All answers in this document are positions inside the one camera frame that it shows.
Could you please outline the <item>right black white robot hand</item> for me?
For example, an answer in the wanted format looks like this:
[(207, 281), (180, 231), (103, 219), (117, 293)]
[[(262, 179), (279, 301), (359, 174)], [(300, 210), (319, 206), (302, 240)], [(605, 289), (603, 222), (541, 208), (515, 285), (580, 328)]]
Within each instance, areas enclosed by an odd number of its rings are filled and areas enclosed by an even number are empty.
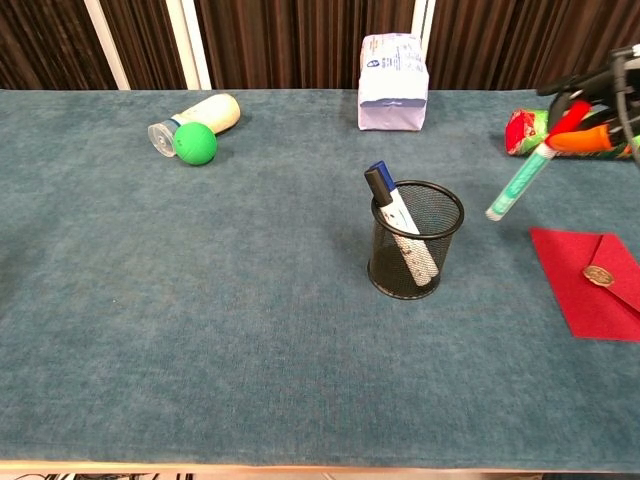
[(557, 152), (616, 151), (639, 160), (639, 46), (614, 49), (605, 66), (536, 89), (552, 95), (547, 143)]

